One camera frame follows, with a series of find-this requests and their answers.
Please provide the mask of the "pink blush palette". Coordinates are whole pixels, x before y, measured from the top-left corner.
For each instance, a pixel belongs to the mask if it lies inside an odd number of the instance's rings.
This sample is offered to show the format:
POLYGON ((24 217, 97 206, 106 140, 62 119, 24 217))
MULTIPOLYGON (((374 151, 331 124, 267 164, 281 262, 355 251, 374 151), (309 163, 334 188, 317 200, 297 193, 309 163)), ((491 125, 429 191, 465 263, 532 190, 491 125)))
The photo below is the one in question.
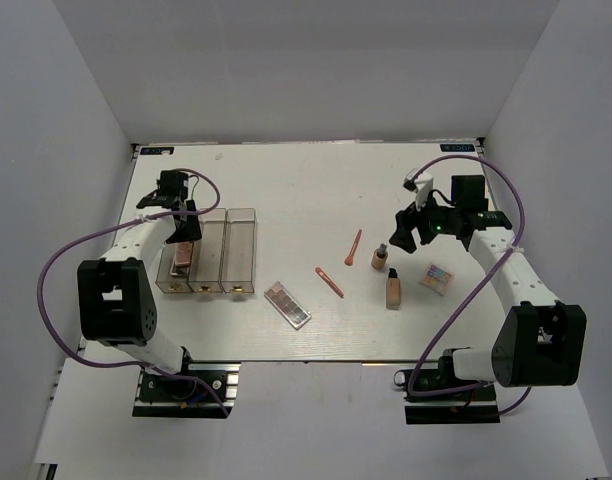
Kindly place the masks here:
POLYGON ((174 265, 177 268, 187 268, 192 262, 193 242, 181 242, 175 245, 174 265))

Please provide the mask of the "mauve eyeshadow palette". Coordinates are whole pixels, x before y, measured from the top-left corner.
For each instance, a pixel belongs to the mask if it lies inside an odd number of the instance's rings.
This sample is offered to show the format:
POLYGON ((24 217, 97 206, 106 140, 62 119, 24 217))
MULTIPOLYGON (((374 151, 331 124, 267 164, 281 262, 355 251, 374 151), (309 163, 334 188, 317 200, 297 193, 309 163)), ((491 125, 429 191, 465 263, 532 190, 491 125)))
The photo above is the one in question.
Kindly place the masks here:
POLYGON ((264 297, 296 331, 306 325, 312 317, 311 313, 297 301, 280 281, 266 289, 264 297))

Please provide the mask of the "brown eyeshadow palette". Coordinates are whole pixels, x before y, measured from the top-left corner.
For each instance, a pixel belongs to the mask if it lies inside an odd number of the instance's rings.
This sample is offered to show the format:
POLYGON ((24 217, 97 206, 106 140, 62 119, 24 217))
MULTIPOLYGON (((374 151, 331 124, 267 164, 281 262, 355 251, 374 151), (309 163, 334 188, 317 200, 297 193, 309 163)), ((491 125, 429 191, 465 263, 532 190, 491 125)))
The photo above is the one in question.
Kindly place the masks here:
POLYGON ((171 264, 170 275, 176 277, 187 277, 189 271, 190 264, 186 263, 177 263, 173 261, 171 264))

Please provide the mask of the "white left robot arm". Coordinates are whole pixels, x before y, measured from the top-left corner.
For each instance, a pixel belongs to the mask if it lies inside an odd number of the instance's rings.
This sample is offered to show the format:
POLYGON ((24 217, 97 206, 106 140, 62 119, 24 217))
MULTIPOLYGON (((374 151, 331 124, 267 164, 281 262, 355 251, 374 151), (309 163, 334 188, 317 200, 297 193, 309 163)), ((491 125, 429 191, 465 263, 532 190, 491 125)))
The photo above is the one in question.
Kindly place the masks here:
POLYGON ((162 171, 155 191, 138 202, 136 222, 101 258, 85 260, 77 270, 84 338, 123 351, 153 372, 165 372, 163 387, 177 399, 195 392, 198 377, 183 365, 185 349, 158 329, 148 270, 164 245, 201 236, 197 216, 178 213, 196 210, 187 200, 188 186, 188 173, 162 171))

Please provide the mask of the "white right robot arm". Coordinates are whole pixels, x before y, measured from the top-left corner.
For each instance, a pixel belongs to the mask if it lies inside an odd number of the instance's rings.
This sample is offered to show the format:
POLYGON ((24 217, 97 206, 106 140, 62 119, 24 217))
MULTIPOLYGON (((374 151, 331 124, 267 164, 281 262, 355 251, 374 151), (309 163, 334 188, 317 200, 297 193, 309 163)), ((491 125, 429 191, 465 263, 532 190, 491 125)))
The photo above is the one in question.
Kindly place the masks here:
POLYGON ((435 200, 428 173, 410 173, 404 187, 415 199, 397 213, 391 245, 412 253, 439 235, 455 237, 489 274, 488 283, 506 315, 490 348, 457 348, 443 356, 437 374, 439 390, 458 399, 476 383, 503 387, 575 384, 586 315, 580 306, 565 304, 550 291, 514 246, 510 220, 489 207, 484 177, 453 176, 447 205, 435 200))

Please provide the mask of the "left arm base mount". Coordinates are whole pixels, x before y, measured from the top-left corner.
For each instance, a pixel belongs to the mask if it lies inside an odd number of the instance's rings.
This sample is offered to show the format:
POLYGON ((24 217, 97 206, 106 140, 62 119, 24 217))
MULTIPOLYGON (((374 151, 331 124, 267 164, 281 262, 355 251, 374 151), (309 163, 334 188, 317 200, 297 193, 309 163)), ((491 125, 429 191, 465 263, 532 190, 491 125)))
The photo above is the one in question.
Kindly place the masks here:
MULTIPOLYGON (((234 406, 240 364, 193 362, 186 375, 199 378, 215 392, 224 408, 234 406)), ((203 385, 178 381, 152 373, 141 373, 133 403, 137 418, 226 419, 219 404, 203 385)))

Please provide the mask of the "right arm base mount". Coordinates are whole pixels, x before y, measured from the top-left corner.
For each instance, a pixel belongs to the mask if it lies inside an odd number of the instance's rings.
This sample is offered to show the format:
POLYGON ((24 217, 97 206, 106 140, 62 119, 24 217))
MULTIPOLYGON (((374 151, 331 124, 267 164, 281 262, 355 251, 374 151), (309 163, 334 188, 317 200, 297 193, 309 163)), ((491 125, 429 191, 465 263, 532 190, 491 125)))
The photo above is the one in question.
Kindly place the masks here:
MULTIPOLYGON (((405 368, 397 370, 393 375, 395 389, 403 392, 407 425, 474 425, 500 422, 493 386, 452 394, 412 396, 406 390, 412 373, 413 368, 405 368)), ((441 368, 436 363, 431 363, 421 369, 414 389, 430 392, 470 384, 472 381, 457 380, 448 373, 441 373, 441 368)))

